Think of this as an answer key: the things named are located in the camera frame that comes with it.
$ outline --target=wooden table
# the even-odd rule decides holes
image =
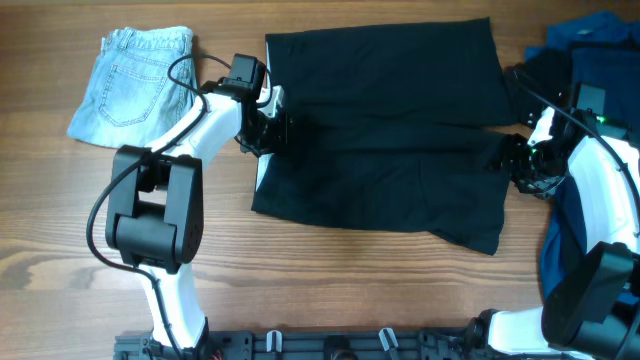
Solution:
[[[265,33],[491,16],[506,66],[523,60],[526,45],[542,44],[550,24],[601,8],[627,20],[640,13],[633,1],[26,2],[34,6],[0,8],[0,359],[110,359],[114,336],[151,327],[138,280],[100,264],[85,243],[114,150],[65,135],[109,31],[182,24],[202,51],[264,60]],[[201,68],[201,79],[225,75],[215,64]],[[255,214],[255,171],[253,156],[229,144],[205,174],[194,268],[213,330],[458,326],[487,308],[541,303],[547,203],[510,189],[500,248],[489,257],[426,233],[324,229]],[[99,246],[118,259],[102,240],[103,223],[104,209]]]

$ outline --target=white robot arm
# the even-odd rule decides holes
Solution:
[[[145,148],[125,146],[114,159],[115,177],[137,159],[165,148],[200,118],[175,146],[129,174],[113,190],[107,215],[108,245],[120,251],[125,264],[158,281],[164,309],[148,277],[140,275],[153,316],[152,338],[158,351],[177,345],[182,356],[176,358],[188,355],[208,360],[210,355],[208,324],[198,305],[191,266],[202,237],[202,172],[229,140],[236,139],[243,150],[257,156],[286,144],[283,90],[280,86],[262,88],[266,71],[256,58],[236,54],[230,76],[203,85],[206,93],[197,97],[193,108],[169,132]],[[166,204],[138,198],[138,191],[155,189],[167,191]]]
[[[634,201],[634,190],[637,194],[636,186],[640,184],[638,144],[630,145],[635,139],[627,125],[612,125],[611,119],[594,113],[602,112],[598,104],[604,104],[604,91],[600,90],[580,85],[574,96],[573,115],[602,135],[626,164],[633,182],[625,178],[620,164],[596,138],[579,131],[553,108],[542,113],[525,147],[525,154],[529,154],[525,159],[521,156],[520,165],[532,171],[520,174],[536,180],[567,173],[574,178],[584,216],[586,250],[590,253],[580,268],[554,289],[544,309],[492,314],[486,340],[495,351],[536,356],[564,352],[577,359],[592,359],[592,355],[609,358],[618,350],[625,333],[635,332],[633,328],[629,330],[631,324],[620,322],[619,309],[626,304],[617,303],[617,297],[623,288],[632,288],[631,283],[637,282],[632,273],[640,258],[638,209]],[[557,157],[563,166],[554,162]],[[640,344],[636,341],[621,359],[638,354]]]

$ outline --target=black cable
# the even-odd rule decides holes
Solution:
[[[266,70],[267,70],[267,76],[268,76],[267,81],[269,82],[269,97],[267,98],[267,100],[261,103],[256,103],[256,106],[258,107],[258,109],[261,109],[269,105],[269,103],[271,102],[271,97],[273,96],[273,81],[271,81],[271,71],[269,71],[269,69],[266,69]]]
[[[182,86],[182,87],[184,87],[186,89],[189,89],[189,90],[191,90],[194,93],[199,94],[199,95],[204,95],[205,92],[202,91],[202,90],[196,89],[196,88],[192,87],[189,84],[185,84],[182,81],[179,81],[178,79],[176,79],[173,76],[171,76],[171,72],[173,71],[173,67],[176,66],[179,62],[181,62],[183,60],[186,60],[186,59],[194,59],[194,60],[195,59],[211,59],[213,61],[217,61],[218,63],[222,64],[227,69],[231,69],[231,65],[229,65],[226,61],[224,61],[224,60],[222,60],[220,58],[217,58],[217,57],[215,57],[213,55],[209,55],[209,54],[188,54],[188,55],[185,55],[185,56],[181,56],[176,61],[174,61],[169,66],[169,70],[167,71],[167,76],[169,77],[169,80],[171,80],[174,83],[176,83],[176,84],[178,84],[178,85],[180,85],[180,86]]]
[[[640,303],[636,303],[635,312],[633,315],[633,322],[631,326],[627,330],[627,333],[624,335],[624,339],[618,346],[618,350],[616,350],[616,356],[613,360],[622,360],[624,358],[624,353],[627,352],[629,345],[631,344],[631,340],[638,333],[638,326],[640,325]]]
[[[526,77],[528,79],[532,79],[531,76],[529,76],[524,70],[519,69],[519,68],[514,68],[513,69],[513,75],[515,76],[515,78],[517,80],[516,83],[518,84],[518,86],[520,86],[529,95],[531,95],[534,98],[540,100],[545,105],[549,106],[550,108],[552,108],[553,110],[558,112],[560,115],[562,115],[562,116],[566,117],[567,119],[571,120],[571,122],[573,122],[576,126],[581,128],[582,130],[584,130],[584,132],[586,132],[589,136],[592,136],[594,139],[596,139],[600,143],[600,145],[602,145],[602,147],[605,150],[607,150],[607,152],[611,155],[611,157],[616,162],[616,164],[618,164],[618,166],[620,167],[620,171],[622,172],[622,174],[624,175],[625,179],[627,180],[627,184],[629,185],[629,188],[631,189],[631,195],[633,197],[633,202],[634,202],[634,204],[636,206],[637,221],[640,221],[640,194],[638,194],[638,188],[636,188],[636,184],[633,181],[633,177],[631,176],[631,172],[629,171],[629,167],[627,166],[627,163],[622,161],[620,156],[618,156],[618,153],[616,153],[615,150],[613,150],[613,148],[611,147],[611,145],[609,145],[609,143],[607,143],[600,135],[596,134],[593,130],[589,129],[586,125],[584,125],[582,122],[580,122],[580,120],[578,120],[575,117],[571,116],[566,111],[560,109],[558,106],[553,104],[551,101],[549,101],[549,100],[545,99],[544,97],[538,95],[536,92],[532,91],[526,85],[524,85],[520,81],[520,79],[518,78],[518,73],[521,73],[524,77]]]
[[[127,266],[127,265],[123,265],[123,264],[114,263],[114,262],[108,260],[107,258],[105,258],[98,251],[98,249],[96,248],[96,245],[94,243],[94,240],[93,240],[93,226],[95,224],[96,216],[98,215],[98,210],[100,210],[100,206],[102,206],[102,204],[106,200],[107,196],[109,196],[109,194],[113,191],[113,189],[115,189],[115,187],[125,177],[127,177],[127,175],[132,173],[134,170],[138,169],[140,166],[148,164],[151,160],[153,160],[157,156],[161,155],[166,150],[174,147],[180,141],[180,139],[182,139],[186,134],[188,134],[200,122],[200,120],[202,120],[204,118],[204,116],[207,114],[207,100],[205,99],[205,97],[203,95],[204,92],[200,91],[198,89],[194,89],[193,87],[191,87],[191,86],[189,86],[189,85],[187,85],[187,84],[185,84],[183,82],[180,82],[180,81],[178,81],[177,79],[175,79],[174,77],[171,76],[171,71],[173,70],[175,65],[178,64],[179,62],[181,62],[181,61],[183,61],[185,59],[189,59],[189,58],[207,58],[207,59],[212,59],[212,60],[215,60],[215,61],[221,63],[222,65],[230,68],[229,64],[227,64],[223,60],[220,60],[215,56],[211,56],[211,55],[207,55],[207,54],[189,54],[189,55],[185,55],[185,56],[182,56],[182,57],[178,58],[176,61],[174,61],[169,66],[169,69],[167,71],[167,76],[169,77],[169,79],[171,81],[173,81],[174,83],[176,83],[176,84],[178,84],[180,86],[183,86],[183,87],[195,92],[196,95],[202,101],[202,109],[200,110],[200,114],[198,114],[198,116],[187,127],[185,127],[176,137],[171,139],[166,145],[164,145],[160,149],[150,153],[149,155],[147,155],[145,157],[142,157],[141,159],[137,160],[133,164],[129,165],[129,167],[127,167],[125,170],[123,170],[120,174],[118,174],[115,178],[113,178],[111,180],[109,185],[107,185],[107,187],[102,191],[102,193],[100,194],[100,196],[96,200],[95,204],[93,205],[93,208],[91,209],[91,212],[89,213],[89,219],[87,220],[87,229],[86,229],[87,246],[89,247],[89,250],[91,251],[93,256],[95,256],[103,264],[105,264],[105,265],[107,265],[109,267],[112,267],[114,269],[118,269],[118,270],[122,270],[122,271],[128,271],[128,272],[131,272],[131,273],[134,273],[134,274],[139,274],[139,275],[142,275],[142,276],[146,277],[147,279],[149,279],[149,281],[151,282],[151,287],[153,288],[153,292],[154,292],[154,294],[156,296],[156,301],[158,303],[158,310],[160,312],[160,317],[162,318],[162,324],[164,325],[164,329],[165,329],[165,331],[167,333],[167,337],[169,338],[169,342],[171,343],[171,347],[173,348],[173,351],[175,351],[175,353],[180,358],[182,358],[183,360],[186,357],[185,357],[185,354],[180,351],[180,348],[178,347],[178,344],[176,343],[175,337],[173,335],[173,331],[171,331],[171,324],[169,323],[169,319],[167,317],[166,308],[164,306],[164,300],[162,299],[162,293],[160,292],[160,288],[158,286],[159,280],[156,279],[153,275],[151,275],[150,273],[148,273],[148,272],[146,272],[144,270],[140,270],[140,269],[132,267],[132,266]]]
[[[247,150],[251,151],[251,153],[253,154],[253,156],[255,156],[255,157],[257,157],[257,158],[259,158],[259,157],[260,157],[260,153],[258,152],[258,150],[256,150],[256,149],[255,149],[253,146],[251,146],[251,145],[243,144],[239,137],[234,136],[234,137],[233,137],[233,140],[235,140],[238,144],[240,144],[240,146],[241,146],[241,147],[243,147],[243,148],[245,148],[245,149],[247,149]]]

